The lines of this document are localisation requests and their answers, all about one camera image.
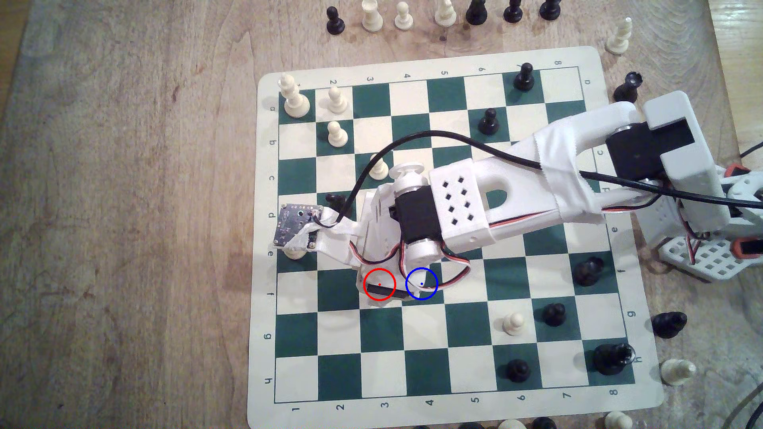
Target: green square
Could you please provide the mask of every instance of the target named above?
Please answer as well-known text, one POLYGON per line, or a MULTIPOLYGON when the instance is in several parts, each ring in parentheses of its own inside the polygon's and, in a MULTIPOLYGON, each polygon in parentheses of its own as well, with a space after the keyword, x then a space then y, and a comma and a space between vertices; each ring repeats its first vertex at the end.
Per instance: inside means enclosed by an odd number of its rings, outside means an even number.
POLYGON ((620 374, 614 376, 605 376, 599 373, 594 366, 594 350, 601 344, 620 344, 627 343, 627 338, 610 338, 606 340, 584 340, 583 341, 583 354, 585 356, 585 370, 588 373, 588 385, 620 385, 620 384, 636 384, 636 378, 633 376, 633 365, 639 365, 638 363, 631 363, 623 368, 620 374))
POLYGON ((448 349, 405 350, 408 396, 450 393, 448 349))
MULTIPOLYGON (((392 117, 392 140, 397 140, 401 137, 407 136, 408 134, 417 133, 419 131, 428 131, 429 129, 430 124, 428 113, 392 117)), ((395 149, 421 149, 424 147, 432 147, 431 137, 417 138, 416 140, 409 141, 408 143, 402 144, 395 149)))
POLYGON ((318 253, 307 252, 306 255, 293 260, 282 251, 275 253, 275 270, 278 273, 293 273, 295 271, 315 271, 318 269, 318 253))
POLYGON ((466 110, 464 78, 427 80, 427 97, 430 111, 466 110))
POLYGON ((448 347, 485 346, 491 343, 487 302, 445 304, 448 347))
POLYGON ((329 143, 329 123, 318 122, 315 124, 315 137, 317 146, 315 153, 318 156, 344 155, 355 153, 355 132, 353 131, 353 120, 337 121, 339 126, 347 132, 347 143, 342 147, 334 147, 329 143))
POLYGON ((530 297, 527 262, 523 257, 483 260, 488 300, 530 297))
POLYGON ((498 131, 488 136, 486 134, 483 134, 479 132, 479 129, 477 129, 477 126, 479 125, 479 121, 485 116, 485 109, 478 108, 468 111, 469 113, 469 133, 472 136, 473 139, 482 142, 482 143, 494 143, 497 141, 510 141, 509 140, 509 125, 506 123, 506 108, 505 107, 496 107, 495 108, 495 117, 498 119, 498 123, 501 124, 501 126, 498 127, 498 131))
POLYGON ((546 341, 580 340, 580 324, 578 323, 578 308, 574 296, 559 296, 555 298, 533 299, 533 318, 535 319, 535 335, 539 343, 546 341), (564 304, 567 320, 559 326, 549 326, 543 321, 543 307, 548 304, 564 304))
POLYGON ((612 260, 612 252, 591 252, 591 253, 570 253, 570 270, 575 269, 575 265, 595 256, 604 261, 604 269, 601 271, 601 277, 592 286, 581 286, 573 282, 576 295, 591 295, 595 293, 618 293, 617 274, 615 273, 615 264, 612 260))
POLYGON ((567 118, 585 111, 585 102, 578 100, 576 102, 549 103, 546 105, 546 115, 549 117, 549 124, 557 119, 567 118))
POLYGON ((284 103, 286 98, 283 95, 278 94, 278 123, 279 124, 299 124, 301 122, 315 122, 315 90, 314 89, 301 89, 300 94, 307 97, 310 102, 310 110, 302 118, 292 118, 286 113, 284 109, 284 103))
POLYGON ((493 346, 493 360, 495 362, 495 384, 499 391, 543 388, 540 378, 538 347, 535 343, 493 346), (524 360, 530 367, 530 377, 521 383, 513 382, 506 376, 506 365, 515 359, 524 360))
POLYGON ((522 236, 527 256, 567 253, 564 225, 554 225, 522 236))
MULTIPOLYGON (((373 153, 356 153, 355 154, 355 180, 360 178, 360 173, 362 173, 365 166, 369 164, 369 161, 371 161, 371 156, 373 153)), ((382 157, 385 163, 387 163, 387 167, 392 168, 394 165, 394 161, 392 158, 392 152, 387 153, 382 157)), ((363 184, 360 186, 360 189, 375 189, 382 183, 392 183, 394 180, 387 175, 387 177, 383 178, 382 180, 374 180, 371 178, 371 176, 366 176, 365 180, 363 180, 363 184)))
POLYGON ((353 115, 355 118, 389 116, 389 84, 353 86, 353 115))
POLYGON ((469 146, 435 147, 432 149, 434 168, 446 166, 471 157, 472 148, 469 146))
POLYGON ((504 93, 506 94, 506 105, 534 105, 543 103, 543 83, 540 79, 540 70, 533 70, 535 85, 528 92, 521 92, 514 88, 514 77, 519 72, 504 73, 504 93))
POLYGON ((315 158, 278 161, 278 194, 315 192, 315 158))
POLYGON ((361 397, 360 353, 318 357, 318 401, 361 397))
POLYGON ((275 357, 318 354, 318 313, 275 316, 275 357))
POLYGON ((318 311, 356 310, 360 308, 354 269, 318 271, 318 311))
POLYGON ((360 311, 360 351, 403 350, 403 309, 364 308, 360 311))

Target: chess piece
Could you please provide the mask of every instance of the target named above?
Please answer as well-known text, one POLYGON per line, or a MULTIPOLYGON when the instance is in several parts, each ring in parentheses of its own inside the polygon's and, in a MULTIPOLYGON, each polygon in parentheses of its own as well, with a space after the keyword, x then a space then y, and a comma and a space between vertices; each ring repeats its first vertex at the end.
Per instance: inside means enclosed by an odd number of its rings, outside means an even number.
POLYGON ((408 30, 414 26, 414 17, 408 13, 408 3, 398 3, 398 16, 394 17, 394 26, 401 30, 408 30))
POLYGON ((336 8, 329 6, 326 9, 326 16, 329 18, 329 21, 326 23, 326 31, 334 36, 342 34, 342 31, 344 31, 344 21, 342 18, 339 18, 339 12, 336 8))

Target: wooden table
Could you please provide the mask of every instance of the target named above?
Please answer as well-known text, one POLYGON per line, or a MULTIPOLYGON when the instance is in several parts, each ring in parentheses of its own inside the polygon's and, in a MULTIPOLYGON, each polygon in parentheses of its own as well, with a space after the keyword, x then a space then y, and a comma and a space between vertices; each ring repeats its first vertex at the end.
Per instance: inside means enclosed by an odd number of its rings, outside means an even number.
MULTIPOLYGON (((383 2, 385 27, 369 34, 359 2, 341 0, 338 37, 328 2, 273 3, 34 4, 0 131, 0 427, 247 426, 252 236, 272 233, 252 227, 265 73, 593 45, 610 90, 631 69, 645 77, 639 102, 684 90, 716 161, 738 157, 704 2, 563 2, 548 23, 526 0, 511 26, 489 1, 488 22, 469 27, 458 0, 442 29, 430 2, 411 1, 408 32, 383 2), (626 15, 631 47, 615 57, 603 39, 626 15)), ((700 370, 630 414, 743 427, 763 390, 761 272, 706 284, 642 256, 652 312, 690 319, 659 356, 700 370)))

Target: black chess piece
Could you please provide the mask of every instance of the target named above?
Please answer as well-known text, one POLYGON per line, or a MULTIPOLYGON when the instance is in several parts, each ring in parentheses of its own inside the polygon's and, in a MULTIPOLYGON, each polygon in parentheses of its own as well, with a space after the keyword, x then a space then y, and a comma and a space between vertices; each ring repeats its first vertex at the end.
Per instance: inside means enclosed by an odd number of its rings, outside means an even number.
POLYGON ((620 374, 636 358, 636 351, 630 344, 601 344, 594 349, 594 366, 605 376, 620 374))
POLYGON ((612 94, 612 98, 616 102, 632 102, 635 103, 639 97, 639 87, 644 80, 641 77, 641 73, 631 72, 625 75, 625 83, 615 88, 615 92, 612 94))
POLYGON ((567 309, 564 304, 548 304, 543 307, 541 318, 549 326, 557 327, 567 320, 567 309))
POLYGON ((530 377, 530 366, 521 359, 511 360, 506 364, 506 377, 515 383, 525 382, 530 377))
POLYGON ((669 340, 684 329, 687 321, 686 314, 680 311, 657 314, 652 318, 652 331, 656 336, 669 340))
POLYGON ((533 65, 524 63, 520 67, 520 72, 514 77, 514 88, 521 92, 528 92, 535 85, 533 77, 533 65))
POLYGON ((547 417, 538 417, 533 420, 533 429, 556 429, 556 423, 547 417))
POLYGON ((599 281, 602 271, 604 271, 604 260, 591 256, 575 264, 575 268, 572 269, 572 281, 581 286, 593 286, 599 281))
POLYGON ((466 9, 466 22, 471 25, 484 24, 488 19, 488 9, 485 7, 485 0, 472 0, 469 8, 466 9))
POLYGON ((556 18, 559 18, 559 14, 562 13, 562 8, 559 7, 561 1, 562 0, 546 0, 543 2, 538 11, 540 17, 546 21, 554 21, 556 18))
POLYGON ((498 122, 498 119, 496 119, 496 111, 494 108, 489 108, 485 110, 485 116, 480 119, 479 124, 477 124, 477 129, 479 132, 491 136, 498 132, 498 128, 501 127, 501 124, 498 122))
POLYGON ((509 0, 509 7, 504 9, 504 20, 516 24, 522 19, 522 0, 509 0))
POLYGON ((344 31, 344 21, 339 18, 339 12, 333 6, 329 6, 326 9, 326 16, 329 17, 329 21, 326 23, 326 30, 336 36, 344 31))

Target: white square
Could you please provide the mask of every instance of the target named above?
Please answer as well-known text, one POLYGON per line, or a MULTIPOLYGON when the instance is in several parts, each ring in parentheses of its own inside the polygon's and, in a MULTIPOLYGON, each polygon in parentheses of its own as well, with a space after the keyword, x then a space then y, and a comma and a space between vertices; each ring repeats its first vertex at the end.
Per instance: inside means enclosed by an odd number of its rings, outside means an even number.
MULTIPOLYGON (((441 264, 443 277, 440 284, 455 277, 464 268, 460 263, 446 261, 441 264)), ((485 265, 482 260, 472 261, 472 271, 454 285, 443 290, 446 304, 460 302, 483 302, 488 300, 488 288, 485 285, 485 265)))
POLYGON ((492 346, 448 349, 450 391, 486 392, 496 390, 492 346))
POLYGON ((315 176, 316 192, 349 191, 356 181, 355 155, 319 156, 315 159, 315 176))
POLYGON ((537 342, 532 299, 522 298, 488 301, 488 315, 490 317, 490 338, 493 344, 524 344, 537 342), (519 313, 524 316, 525 325, 517 335, 509 335, 504 331, 504 318, 514 313, 519 313))
POLYGON ((392 116, 355 119, 353 133, 355 153, 377 153, 392 143, 392 116))
POLYGON ((318 312, 318 354, 360 353, 360 310, 318 312))
POLYGON ((315 158, 316 146, 315 122, 278 126, 278 158, 280 160, 315 158))
POLYGON ((278 314, 318 311, 318 271, 279 273, 275 305, 278 314))
POLYGON ((625 337, 623 309, 616 293, 575 296, 583 340, 625 337))
MULTIPOLYGON (((430 130, 451 131, 468 136, 469 112, 466 110, 436 111, 430 113, 430 130)), ((463 146, 466 143, 452 138, 432 137, 432 147, 463 146)))
POLYGON ((392 116, 416 115, 429 111, 427 81, 389 84, 389 108, 392 116))
POLYGON ((543 387, 588 384, 583 341, 553 341, 537 345, 543 387))
POLYGON ((496 108, 506 105, 504 77, 501 74, 466 76, 466 108, 496 108))
POLYGON ((604 252, 610 249, 607 224, 564 224, 569 253, 604 252))
POLYGON ((424 149, 406 149, 392 152, 392 163, 394 165, 402 163, 422 163, 424 171, 421 173, 424 177, 429 177, 429 171, 434 168, 432 159, 432 150, 428 147, 424 149))
POLYGON ((567 253, 558 255, 526 256, 527 280, 530 282, 530 297, 553 298, 573 296, 572 270, 567 253))
POLYGON ((447 348, 445 305, 403 306, 403 345, 405 350, 447 348))
POLYGON ((583 99, 583 87, 577 67, 541 70, 540 80, 543 82, 543 101, 546 103, 583 99))
POLYGON ((347 100, 347 109, 339 114, 329 110, 329 103, 331 102, 331 98, 329 98, 329 90, 315 90, 316 122, 342 121, 353 118, 353 88, 352 86, 340 86, 339 89, 342 91, 345 100, 347 100))
POLYGON ((360 354, 360 382, 363 398, 405 396, 405 352, 394 350, 360 354))
POLYGON ((546 105, 506 106, 506 120, 509 124, 509 139, 519 141, 533 135, 549 124, 546 105))
POLYGON ((279 357, 275 360, 275 401, 318 400, 318 356, 279 357))

